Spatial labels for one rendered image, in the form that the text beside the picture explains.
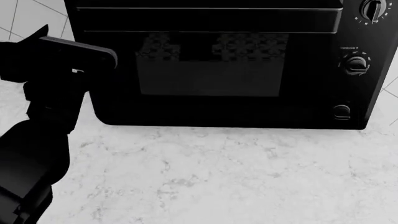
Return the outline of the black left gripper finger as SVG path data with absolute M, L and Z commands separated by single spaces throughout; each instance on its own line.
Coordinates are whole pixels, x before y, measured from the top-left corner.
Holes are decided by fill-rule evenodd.
M 20 40 L 19 43 L 33 43 L 39 40 L 41 37 L 46 37 L 49 32 L 49 26 L 46 24 L 37 31 L 35 31 L 32 35 L 26 37 L 23 40 Z
M 109 48 L 54 37 L 41 37 L 39 42 L 45 55 L 71 68 L 114 69 L 118 66 L 118 56 Z

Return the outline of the small black function knob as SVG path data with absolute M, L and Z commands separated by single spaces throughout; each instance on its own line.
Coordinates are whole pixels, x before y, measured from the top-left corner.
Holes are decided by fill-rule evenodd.
M 351 119 L 351 110 L 346 105 L 336 105 L 333 107 L 333 119 L 338 121 L 349 121 Z

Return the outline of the black timer knob with ticks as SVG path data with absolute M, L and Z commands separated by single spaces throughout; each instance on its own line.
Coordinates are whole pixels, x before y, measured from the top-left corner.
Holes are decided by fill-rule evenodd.
M 363 0 L 359 5 L 361 20 L 358 22 L 365 26 L 382 22 L 392 14 L 393 6 L 393 0 Z

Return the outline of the black temperature knob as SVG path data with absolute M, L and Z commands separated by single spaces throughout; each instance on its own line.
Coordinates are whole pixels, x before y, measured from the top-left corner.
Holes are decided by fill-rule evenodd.
M 339 68 L 349 76 L 361 76 L 368 72 L 370 64 L 362 56 L 349 54 L 340 59 Z

